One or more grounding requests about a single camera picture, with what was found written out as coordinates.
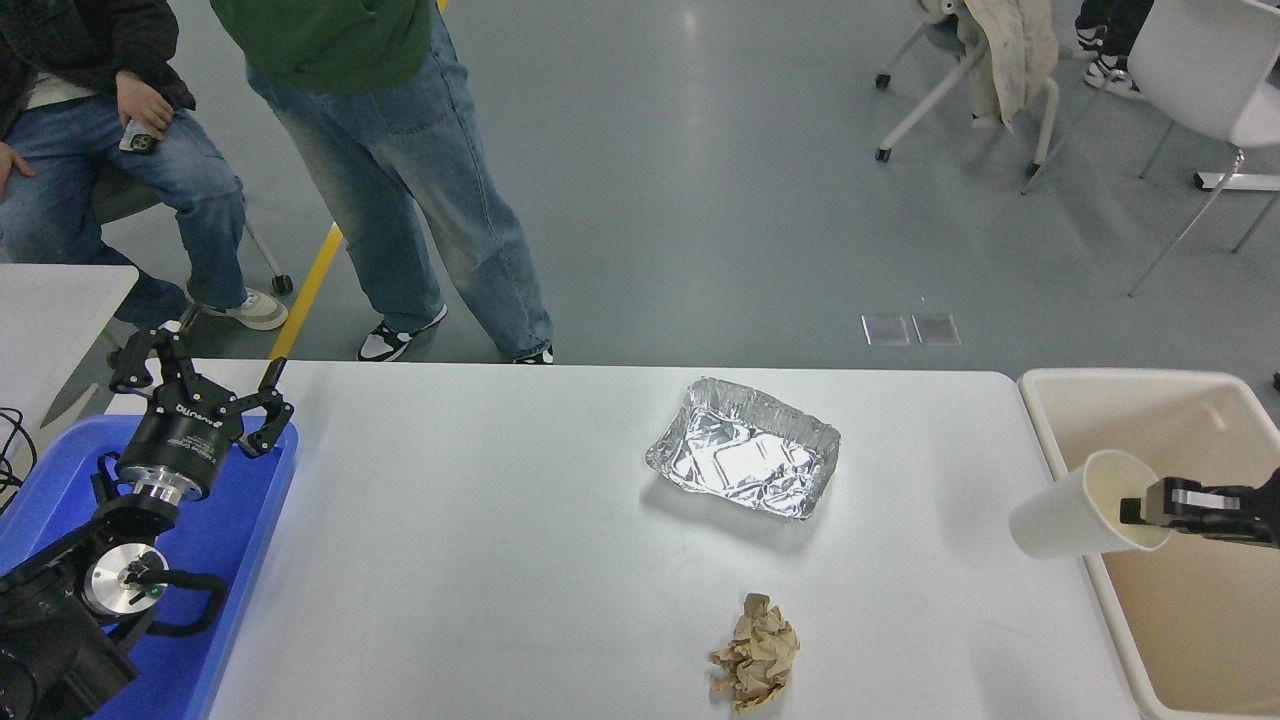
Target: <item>green sweatshirt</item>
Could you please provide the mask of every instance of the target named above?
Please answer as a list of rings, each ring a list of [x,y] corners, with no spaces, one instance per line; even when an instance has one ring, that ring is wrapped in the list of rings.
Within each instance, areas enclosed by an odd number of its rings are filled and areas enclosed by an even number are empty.
[[[211,0],[255,70],[311,92],[399,85],[431,45],[433,0]]]

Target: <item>concrete floor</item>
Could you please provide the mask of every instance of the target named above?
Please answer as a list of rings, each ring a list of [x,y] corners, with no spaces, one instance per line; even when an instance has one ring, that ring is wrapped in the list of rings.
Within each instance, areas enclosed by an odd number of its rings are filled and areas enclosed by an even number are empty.
[[[174,8],[175,65],[200,100],[196,117],[301,286],[326,210],[209,4]],[[1064,44],[1073,14],[1055,10]],[[879,138],[951,64],[920,44],[876,90],[916,22],[902,1],[456,0],[445,19],[498,187],[532,245],[559,363],[1015,378],[1044,366],[1206,369],[1245,379],[1280,415],[1270,387],[1280,217],[1229,254],[1267,197],[1224,193],[1138,297],[1125,296],[1206,197],[1192,173],[1229,160],[1225,146],[1175,129],[1137,179],[1166,123],[1148,105],[1103,97],[1024,197],[1041,102],[1012,132],[977,131],[961,87],[890,164],[874,161]],[[1092,92],[1083,69],[1064,58],[1053,73],[1059,132]],[[1274,152],[1256,156],[1254,172],[1277,167]],[[186,278],[165,209],[106,234],[154,274]],[[268,287],[252,243],[242,258],[251,284]],[[449,292],[449,318],[402,361],[500,361]],[[860,322],[870,313],[952,314],[961,345],[870,346]],[[376,322],[339,254],[291,356],[353,359]],[[205,318],[191,340],[206,356],[265,357],[274,334]],[[104,374],[100,357],[73,384]]]

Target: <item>beige jacket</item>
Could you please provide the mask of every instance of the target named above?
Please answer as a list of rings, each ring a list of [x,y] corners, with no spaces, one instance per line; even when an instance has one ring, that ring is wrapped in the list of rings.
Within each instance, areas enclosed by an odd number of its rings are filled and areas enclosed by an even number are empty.
[[[911,0],[925,22],[940,22],[943,0]],[[1050,0],[964,0],[973,17],[960,13],[957,35],[966,47],[987,36],[991,53],[969,74],[973,114],[995,118],[1010,127],[1014,115],[1028,109],[1044,78],[1057,67]]]

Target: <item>robotic arm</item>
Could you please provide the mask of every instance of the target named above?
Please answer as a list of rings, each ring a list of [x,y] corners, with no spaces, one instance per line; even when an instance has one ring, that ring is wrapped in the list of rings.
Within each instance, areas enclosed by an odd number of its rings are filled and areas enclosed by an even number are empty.
[[[163,382],[147,396],[152,351]],[[93,518],[0,578],[0,720],[87,717],[137,678],[128,653],[142,635],[212,626],[227,583],[170,569],[156,537],[177,524],[180,502],[209,497],[233,445],[247,457],[271,451],[293,415],[275,389],[283,369],[283,357],[273,360],[257,392],[236,397],[196,373],[179,334],[129,338],[110,387],[147,397],[147,410],[115,460],[119,479],[99,459]],[[266,419],[246,434],[242,415],[252,407]],[[156,621],[169,587],[207,593],[200,618]]]
[[[1120,521],[1280,548],[1280,469],[1260,488],[1164,478],[1143,497],[1121,500]]]

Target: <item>black jacket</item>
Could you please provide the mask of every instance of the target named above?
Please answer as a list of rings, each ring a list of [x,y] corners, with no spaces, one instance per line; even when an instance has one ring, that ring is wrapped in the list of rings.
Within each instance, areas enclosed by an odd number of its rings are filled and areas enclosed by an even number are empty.
[[[37,69],[102,95],[115,95],[116,70],[131,70],[174,108],[193,109],[169,67],[177,44],[164,0],[0,0],[0,138],[27,106]]]

